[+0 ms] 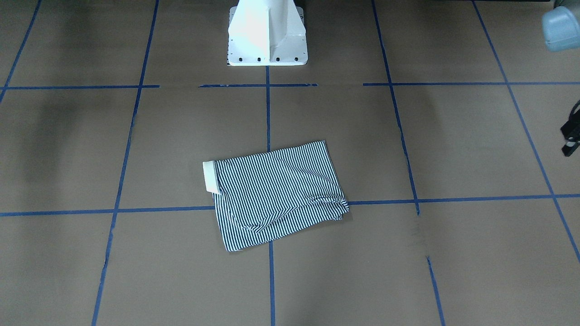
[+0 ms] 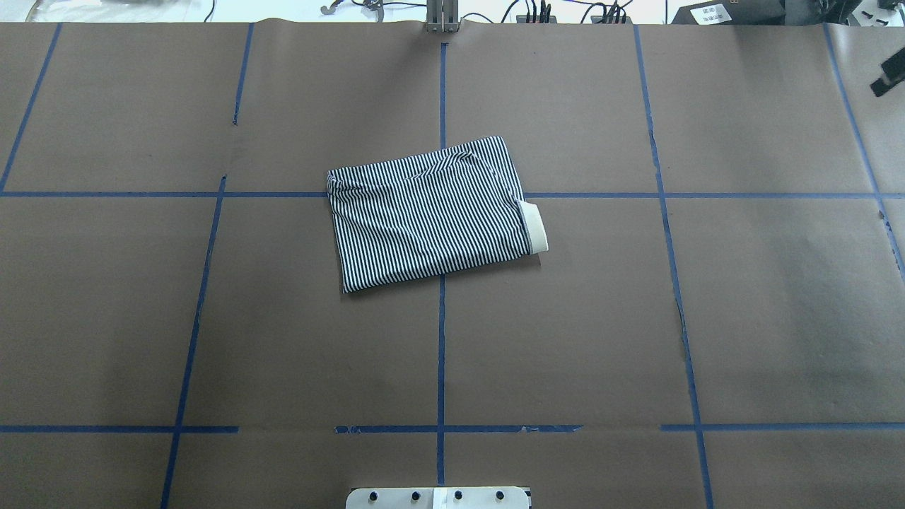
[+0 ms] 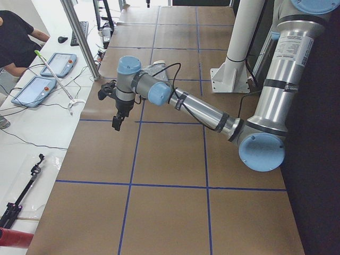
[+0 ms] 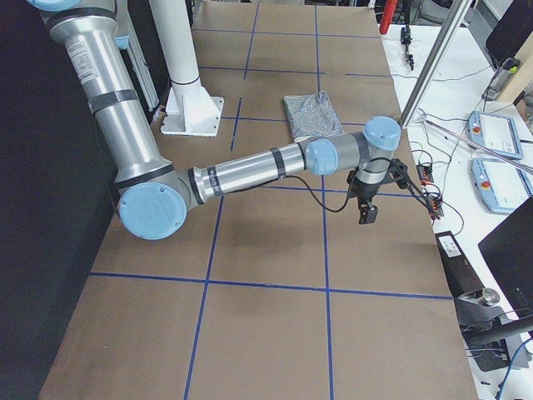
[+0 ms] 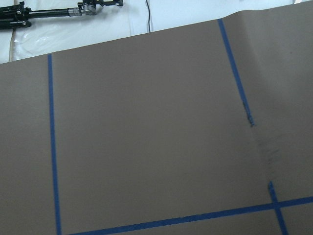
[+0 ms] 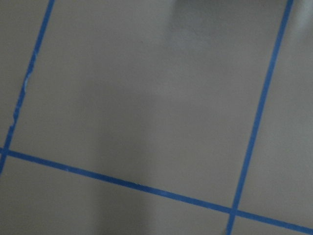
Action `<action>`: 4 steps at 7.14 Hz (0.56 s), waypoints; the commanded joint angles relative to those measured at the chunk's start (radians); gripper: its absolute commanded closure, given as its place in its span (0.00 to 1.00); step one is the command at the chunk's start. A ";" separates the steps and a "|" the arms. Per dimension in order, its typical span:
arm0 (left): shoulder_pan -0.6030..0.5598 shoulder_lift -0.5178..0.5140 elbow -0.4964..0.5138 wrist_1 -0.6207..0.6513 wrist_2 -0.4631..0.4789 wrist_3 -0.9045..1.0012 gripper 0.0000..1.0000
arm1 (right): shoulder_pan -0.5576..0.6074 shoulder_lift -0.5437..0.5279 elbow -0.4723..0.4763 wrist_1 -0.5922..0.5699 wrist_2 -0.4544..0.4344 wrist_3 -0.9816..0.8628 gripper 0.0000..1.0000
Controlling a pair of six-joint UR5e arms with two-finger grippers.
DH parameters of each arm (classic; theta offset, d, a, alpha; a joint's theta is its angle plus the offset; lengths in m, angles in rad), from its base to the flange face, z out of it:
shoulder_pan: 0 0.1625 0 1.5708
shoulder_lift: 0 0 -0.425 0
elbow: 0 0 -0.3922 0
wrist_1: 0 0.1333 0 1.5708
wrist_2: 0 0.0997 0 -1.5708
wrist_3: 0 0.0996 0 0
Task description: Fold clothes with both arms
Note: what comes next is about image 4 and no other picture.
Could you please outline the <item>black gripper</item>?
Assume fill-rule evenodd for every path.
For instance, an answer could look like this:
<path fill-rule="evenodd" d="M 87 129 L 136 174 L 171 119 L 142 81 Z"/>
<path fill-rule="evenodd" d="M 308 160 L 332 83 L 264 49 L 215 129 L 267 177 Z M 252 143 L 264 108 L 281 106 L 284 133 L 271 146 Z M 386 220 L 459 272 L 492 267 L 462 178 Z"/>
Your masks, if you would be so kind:
<path fill-rule="evenodd" d="M 358 223 L 360 225 L 373 224 L 376 221 L 378 207 L 374 205 L 371 200 L 378 194 L 382 185 L 395 183 L 399 189 L 407 189 L 409 187 L 408 167 L 400 159 L 377 157 L 371 161 L 374 162 L 377 160 L 388 162 L 384 178 L 380 180 L 380 182 L 363 182 L 357 176 L 359 171 L 358 167 L 351 170 L 346 178 L 346 182 L 348 183 L 347 196 L 349 198 L 357 198 L 358 201 L 358 209 L 360 212 Z"/>

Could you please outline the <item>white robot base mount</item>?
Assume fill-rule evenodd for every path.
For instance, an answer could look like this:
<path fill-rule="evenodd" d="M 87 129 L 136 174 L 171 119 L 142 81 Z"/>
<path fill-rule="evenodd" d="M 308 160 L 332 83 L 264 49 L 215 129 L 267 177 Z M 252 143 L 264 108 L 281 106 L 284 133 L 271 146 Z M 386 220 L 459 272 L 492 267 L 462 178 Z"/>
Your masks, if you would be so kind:
<path fill-rule="evenodd" d="M 202 86 L 184 1 L 154 0 L 150 8 L 171 81 L 162 132 L 215 137 L 224 99 Z"/>

